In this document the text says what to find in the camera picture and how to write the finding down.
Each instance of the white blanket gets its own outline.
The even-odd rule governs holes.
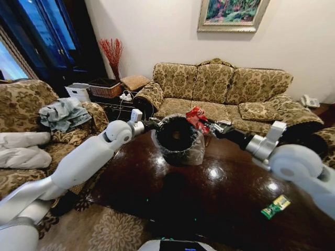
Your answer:
[[[0,168],[37,169],[51,163],[49,153],[37,145],[50,141],[48,132],[0,133]]]

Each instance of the gray towel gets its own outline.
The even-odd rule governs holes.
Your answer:
[[[39,113],[41,123],[50,127],[51,131],[67,132],[92,118],[77,98],[59,98],[50,105],[42,107]]]

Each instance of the red snack bag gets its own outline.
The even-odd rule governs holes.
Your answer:
[[[203,134],[209,133],[209,128],[199,121],[199,119],[208,121],[205,112],[198,106],[186,113],[186,120],[190,122],[196,129],[201,130]]]

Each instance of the red dried branches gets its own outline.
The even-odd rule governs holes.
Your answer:
[[[105,56],[109,61],[109,65],[114,73],[115,79],[120,80],[119,77],[119,62],[123,51],[122,42],[118,39],[100,39],[100,48],[104,51]]]

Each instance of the wicker basket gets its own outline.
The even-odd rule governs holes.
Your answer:
[[[121,94],[121,82],[115,79],[98,78],[89,83],[93,96],[115,98]]]

